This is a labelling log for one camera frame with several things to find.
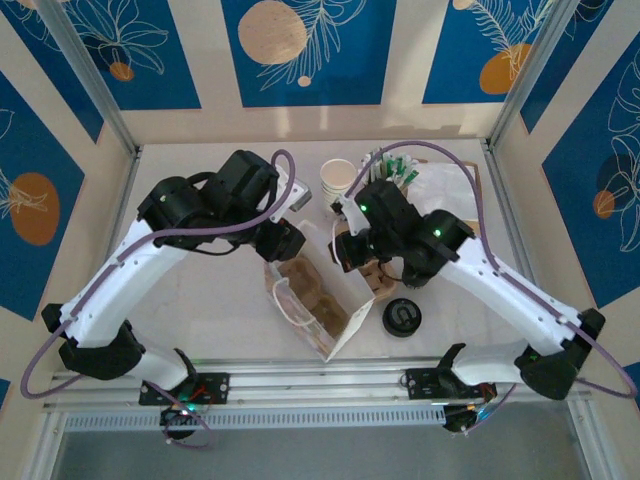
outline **wall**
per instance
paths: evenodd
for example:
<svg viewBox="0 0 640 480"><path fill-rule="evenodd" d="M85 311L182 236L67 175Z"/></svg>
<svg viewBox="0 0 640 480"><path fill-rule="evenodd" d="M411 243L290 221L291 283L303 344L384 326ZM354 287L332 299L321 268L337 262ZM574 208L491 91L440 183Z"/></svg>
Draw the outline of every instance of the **wall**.
<svg viewBox="0 0 640 480"><path fill-rule="evenodd" d="M634 87L634 82L640 82L640 69L634 67L633 54L640 44L640 4L613 0L605 7L608 12L592 35L580 34L584 50L572 52L575 47L561 41L559 45L568 50L555 51L553 56L573 57L567 60L572 68L567 69L566 78L562 72L559 81L544 76L555 72L543 72L535 95L545 90L541 85L553 83L559 87L557 92L538 97L546 96L548 105L533 109L534 115L531 102L525 104L525 120L518 117L509 126L497 148L497 159L542 286L569 304L598 306L607 318L600 341L627 366L640 360L640 250L635 248L634 218L623 217L626 206L627 211L634 211L635 197L624 197L622 204L618 200L633 189L612 187L615 182L610 181L609 170L615 167L624 173L636 165L628 174L619 173L618 180L638 174L638 151L623 152L618 147L620 135L631 145L638 131L633 121L621 126L616 112L620 105L631 114L638 108L633 88L638 85ZM635 92L635 97L628 91ZM612 190L610 197L601 193L608 189ZM592 381L626 388L598 355L589 357L583 373ZM633 478L640 468L638 407L630 400L596 395Z"/></svg>
<svg viewBox="0 0 640 480"><path fill-rule="evenodd" d="M63 178L63 181L53 180L60 199L61 221L58 228L53 227L54 240L47 245L34 245L33 242L37 243L38 240L24 231L20 236L16 235L19 233L16 228L19 227L16 227L10 212L5 218L0 218L0 243L4 247L0 263L3 291L12 289L19 292L32 288L29 278L21 279L19 272L12 273L15 272L12 270L14 264L18 262L19 265L28 265L34 278L44 278L44 294L41 297L40 294L29 297L28 308L23 304L12 306L11 310L0 307L0 378L11 382L0 410L0 478L10 480L18 478L21 472L24 455L33 440L37 413L42 407L42 401L25 400L19 391L20 378L27 362L49 335L37 312L48 302L61 302L71 297L100 265L130 159L108 127L103 128L95 140L89 135L2 15L0 43L3 46L0 51L0 72L2 78L13 85L0 91L0 101L8 101L8 92L15 88L17 94L27 102L28 108L40 119L37 120L34 114L35 120L24 124L24 117L16 117L18 112L14 114L11 129L0 140L0 168L10 171L24 166L28 171L47 171L52 179L60 172L71 175ZM14 144L9 150L5 148L7 144L4 142L11 141L15 128L36 125L40 121L44 127L38 127L41 131L37 136L33 136L33 132L23 131L21 147L18 145L19 148L16 148ZM21 157L23 152L33 150L30 143L40 148L35 150L34 155ZM54 150L62 153L54 156ZM76 186L80 183L81 187L77 190ZM53 195L48 193L47 201ZM46 206L51 212L52 204ZM21 208L21 216L28 217L40 212L24 205ZM70 218L64 225L62 219L66 210ZM51 248L54 244L55 248L47 257L50 264L34 266L31 257L37 257L43 249ZM55 354L48 355L40 364L31 382L33 390L47 387L51 373L60 367L56 357Z"/></svg>
<svg viewBox="0 0 640 480"><path fill-rule="evenodd" d="M550 4L61 5L134 138L150 144L486 136ZM52 41L37 16L25 19L16 0L0 0L0 9L67 103L81 101L76 90L67 91L57 63L41 58L51 57ZM82 121L88 132L99 131L90 112Z"/></svg>

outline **metal frame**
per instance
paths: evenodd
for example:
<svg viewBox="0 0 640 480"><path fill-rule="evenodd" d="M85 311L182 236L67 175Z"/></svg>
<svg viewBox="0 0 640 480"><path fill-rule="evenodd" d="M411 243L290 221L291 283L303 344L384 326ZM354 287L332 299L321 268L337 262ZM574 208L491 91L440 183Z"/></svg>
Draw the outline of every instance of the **metal frame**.
<svg viewBox="0 0 640 480"><path fill-rule="evenodd" d="M64 9L56 0L34 0L34 4L38 9L38 15L60 47L60 51L98 112L111 125L123 148L134 155L137 152L137 146L120 114L120 109Z"/></svg>
<svg viewBox="0 0 640 480"><path fill-rule="evenodd" d="M511 123L511 120L519 114L542 69L547 64L553 49L558 40L560 40L567 23L569 23L580 3L580 0L549 1L555 1L555 5L551 7L547 20L540 28L540 32L533 42L533 48L507 94L502 110L489 134L489 147L492 151L500 142L500 137Z"/></svg>
<svg viewBox="0 0 640 480"><path fill-rule="evenodd" d="M443 407L432 405L381 405L375 407L210 408L200 418L215 430L268 430L289 428L409 427L444 425ZM156 411L74 413L65 432L157 432ZM201 430L193 420L171 430Z"/></svg>
<svg viewBox="0 0 640 480"><path fill-rule="evenodd" d="M514 211L509 200L507 182L503 178L492 152L495 151L494 149L506 126L518 114L579 1L556 2L549 21L546 22L538 35L535 48L529 55L521 75L518 76L511 93L507 96L489 141L483 142L485 158L498 196L502 216L507 225L518 270L534 283L536 280L535 270L524 239L520 234L517 212ZM108 248L110 253L117 240L135 180L140 149L135 145L115 100L84 49L81 39L64 14L62 7L55 0L34 0L34 2L45 25L98 110L112 126L124 148L134 155L111 232ZM355 415L358 412L405 412L407 415L410 415L407 413L410 411L414 412L414 415L415 412L439 412L441 407L438 405L453 402L446 399L441 402L410 401L407 390L400 384L402 374L407 368L435 366L438 360L431 357L392 360L335 360L327 365L318 362L201 361L194 363L201 371L226 371L232 374L228 405L216 407L216 411L220 408L220 418L246 419L253 418L247 417L247 415L257 415L257 412L269 412L269 415L273 415L282 408L286 408L288 412L295 408L296 413L314 415L328 414L332 411L350 412ZM56 374L53 385L59 384L71 375L68 372ZM140 384L136 380L129 378L108 383L84 379L45 404L45 413L41 415L38 429L40 436L33 447L30 462L27 463L22 478L25 480L50 478L62 441L61 433L64 429L66 427L94 428L90 421L83 423L83 419L94 419L93 421L97 422L95 428L109 428L109 425L113 426L113 422L117 419L125 417L142 419L151 414L157 415L157 409L151 412L148 408L137 405L139 387ZM523 387L512 395L510 401L546 400ZM593 478L626 478L619 467L612 442L605 425L597 414L597 406L590 393L584 388L578 389L570 394L568 403L580 446ZM435 413L435 417L436 423L438 423L437 413ZM316 419L316 423L326 423L326 417L313 418ZM345 418L347 421L357 419L357 417L349 415ZM387 421L396 420L395 417L388 417ZM148 420L140 422L136 428L147 425ZM303 423L299 424L296 421L293 424L296 427L303 426ZM269 423L258 421L253 425L253 428L260 427L260 425L268 427Z"/></svg>
<svg viewBox="0 0 640 480"><path fill-rule="evenodd" d="M22 480L49 480L58 458L66 413L43 413L40 415L37 430L38 441L29 452L28 461L22 472Z"/></svg>

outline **blue wall panel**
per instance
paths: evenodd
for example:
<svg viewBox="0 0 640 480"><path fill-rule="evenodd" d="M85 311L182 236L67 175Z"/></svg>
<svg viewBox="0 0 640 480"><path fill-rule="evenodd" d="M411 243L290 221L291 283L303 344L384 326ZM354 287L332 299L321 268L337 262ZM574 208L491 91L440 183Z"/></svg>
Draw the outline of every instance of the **blue wall panel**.
<svg viewBox="0 0 640 480"><path fill-rule="evenodd" d="M83 179L0 74L0 306L35 317Z"/></svg>
<svg viewBox="0 0 640 480"><path fill-rule="evenodd" d="M640 286L640 35L543 163L599 307Z"/></svg>
<svg viewBox="0 0 640 480"><path fill-rule="evenodd" d="M167 0L61 3L122 110L199 109ZM96 141L102 118L37 12L17 0L0 8Z"/></svg>
<svg viewBox="0 0 640 480"><path fill-rule="evenodd" d="M423 103L501 102L547 18L546 0L453 0Z"/></svg>
<svg viewBox="0 0 640 480"><path fill-rule="evenodd" d="M527 97L520 115L531 133L613 0L582 0Z"/></svg>
<svg viewBox="0 0 640 480"><path fill-rule="evenodd" d="M2 412L4 400L7 398L7 393L9 393L9 382L0 378L0 413Z"/></svg>
<svg viewBox="0 0 640 480"><path fill-rule="evenodd" d="M395 0L222 0L244 107L377 105Z"/></svg>

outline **orange circle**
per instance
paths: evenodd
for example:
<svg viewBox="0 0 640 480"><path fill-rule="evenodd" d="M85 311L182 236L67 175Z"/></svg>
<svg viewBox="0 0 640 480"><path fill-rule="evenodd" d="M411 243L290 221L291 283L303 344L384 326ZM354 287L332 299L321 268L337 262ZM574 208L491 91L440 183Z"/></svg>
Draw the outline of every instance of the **orange circle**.
<svg viewBox="0 0 640 480"><path fill-rule="evenodd" d="M514 67L519 72L529 55L531 45L521 43L514 45L508 51L500 52L489 60L480 73L480 88L489 95L501 95L511 90L514 78L511 78L511 58Z"/></svg>
<svg viewBox="0 0 640 480"><path fill-rule="evenodd" d="M475 0L453 0L453 8L456 10L466 10L475 3Z"/></svg>
<svg viewBox="0 0 640 480"><path fill-rule="evenodd" d="M109 72L116 80L120 80L121 82L130 82L133 80L133 70L126 63L113 62L109 66Z"/></svg>
<svg viewBox="0 0 640 480"><path fill-rule="evenodd" d="M263 0L240 19L238 38L254 62L279 65L290 62L307 45L307 29L302 18L289 5Z"/></svg>
<svg viewBox="0 0 640 480"><path fill-rule="evenodd" d="M593 199L593 210L596 212L596 215L600 218L607 219L609 218L615 209L616 200L613 197L613 193L602 190L598 192L596 198Z"/></svg>
<svg viewBox="0 0 640 480"><path fill-rule="evenodd" d="M31 199L46 197L34 207L24 198L25 194ZM14 203L10 214L16 233L31 245L42 247L48 244L60 221L60 199L53 183L40 173L23 173L13 182L9 197Z"/></svg>

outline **black cup lid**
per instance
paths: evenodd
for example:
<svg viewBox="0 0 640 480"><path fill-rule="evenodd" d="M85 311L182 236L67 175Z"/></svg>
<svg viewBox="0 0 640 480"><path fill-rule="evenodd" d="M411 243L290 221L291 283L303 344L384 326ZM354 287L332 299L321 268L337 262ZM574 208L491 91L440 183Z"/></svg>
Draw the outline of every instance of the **black cup lid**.
<svg viewBox="0 0 640 480"><path fill-rule="evenodd" d="M413 335L422 322L422 312L418 305L407 298L389 302L382 314L382 324L394 337L405 338Z"/></svg>

